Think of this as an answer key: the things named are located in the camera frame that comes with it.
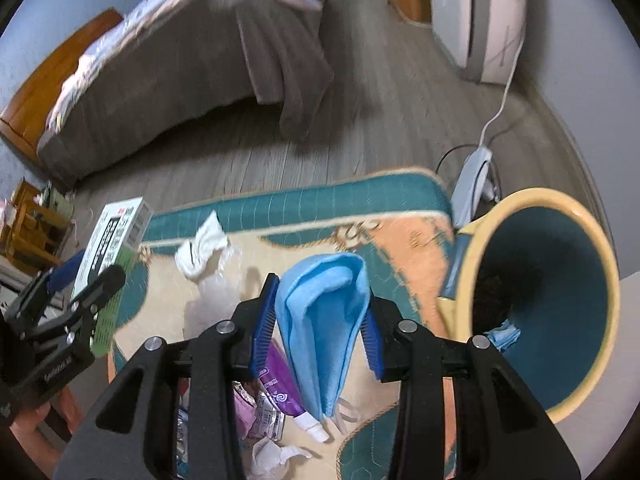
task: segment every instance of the crumpled paper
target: crumpled paper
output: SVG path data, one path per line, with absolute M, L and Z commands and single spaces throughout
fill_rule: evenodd
M 184 277 L 196 280 L 207 267 L 209 258 L 228 244 L 228 238 L 218 221 L 218 215 L 212 211 L 196 232 L 193 241 L 187 240 L 175 253 L 175 265 Z
M 296 446 L 280 447 L 265 437 L 252 450 L 251 472 L 247 480 L 282 480 L 289 470 L 289 459 L 294 456 L 311 458 L 308 451 Z

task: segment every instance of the wooden stool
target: wooden stool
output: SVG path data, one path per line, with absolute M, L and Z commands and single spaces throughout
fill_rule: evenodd
M 55 256 L 69 221 L 33 200 L 24 202 L 16 214 L 6 242 L 9 262 L 34 276 L 39 270 L 62 264 Z

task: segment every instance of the face mask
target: face mask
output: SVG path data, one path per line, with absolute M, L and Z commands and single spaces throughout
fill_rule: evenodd
M 280 280 L 280 335 L 303 406 L 317 420 L 334 416 L 369 297 L 364 260 L 351 253 L 311 256 Z

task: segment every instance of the white appliance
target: white appliance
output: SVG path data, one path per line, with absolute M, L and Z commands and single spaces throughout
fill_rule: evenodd
M 506 84 L 524 35 L 526 0 L 431 0 L 433 33 L 460 75 Z

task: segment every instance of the power cord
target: power cord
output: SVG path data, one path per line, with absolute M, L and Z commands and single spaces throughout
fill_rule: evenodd
M 518 44 L 516 55 L 513 58 L 513 64 L 511 65 L 511 71 L 509 72 L 509 77 L 507 78 L 507 84 L 504 86 L 504 92 L 502 93 L 502 102 L 500 103 L 500 109 L 498 110 L 498 113 L 495 114 L 491 119 L 489 119 L 484 125 L 484 127 L 482 128 L 482 131 L 480 132 L 480 140 L 478 140 L 478 147 L 482 146 L 482 144 L 484 143 L 484 137 L 486 135 L 487 129 L 489 128 L 489 125 L 493 123 L 498 117 L 500 117 L 500 115 L 504 110 L 504 105 L 507 102 L 507 95 L 509 94 L 509 88 L 511 87 L 511 82 L 513 81 L 513 75 L 516 72 L 516 65 L 518 64 L 518 58 L 520 57 L 520 53 L 522 52 L 523 45 L 524 45 L 524 30 L 522 31 L 522 37 L 520 38 L 520 43 Z
M 82 232 L 80 234 L 82 234 L 82 233 L 84 233 L 84 231 L 86 231 L 87 226 L 94 219 L 94 210 L 91 207 L 89 208 L 89 212 L 91 213 L 91 218 L 89 218 L 89 221 L 86 223 L 84 229 L 82 229 Z M 80 245 L 80 242 L 78 241 L 78 222 L 75 219 L 71 219 L 70 220 L 70 224 L 74 227 L 73 228 L 74 240 L 76 242 L 76 247 L 78 247 Z

